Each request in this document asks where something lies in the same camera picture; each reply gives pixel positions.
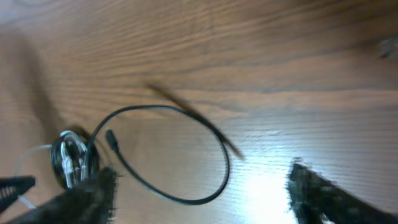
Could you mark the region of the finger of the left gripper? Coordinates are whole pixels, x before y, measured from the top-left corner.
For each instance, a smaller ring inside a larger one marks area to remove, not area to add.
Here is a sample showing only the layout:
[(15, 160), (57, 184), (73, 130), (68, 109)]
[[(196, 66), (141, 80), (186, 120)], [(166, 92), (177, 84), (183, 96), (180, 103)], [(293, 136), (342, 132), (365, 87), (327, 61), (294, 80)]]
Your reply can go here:
[(35, 177), (31, 175), (1, 177), (1, 213), (34, 185)]

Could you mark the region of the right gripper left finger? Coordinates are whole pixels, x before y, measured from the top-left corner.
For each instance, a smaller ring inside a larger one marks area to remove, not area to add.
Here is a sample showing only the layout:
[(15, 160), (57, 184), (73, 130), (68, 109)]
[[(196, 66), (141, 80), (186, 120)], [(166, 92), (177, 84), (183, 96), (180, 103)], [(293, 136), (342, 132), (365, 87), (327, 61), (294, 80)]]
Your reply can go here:
[(115, 170), (95, 175), (7, 224), (109, 224), (114, 218)]

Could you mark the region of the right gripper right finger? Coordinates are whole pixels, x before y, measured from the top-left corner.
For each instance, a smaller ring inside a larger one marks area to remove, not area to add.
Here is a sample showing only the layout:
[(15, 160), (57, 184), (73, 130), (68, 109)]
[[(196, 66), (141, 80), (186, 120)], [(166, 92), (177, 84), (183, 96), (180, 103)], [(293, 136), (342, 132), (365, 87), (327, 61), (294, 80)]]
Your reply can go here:
[(397, 224), (397, 214), (360, 200), (293, 158), (287, 175), (289, 209), (298, 223)]

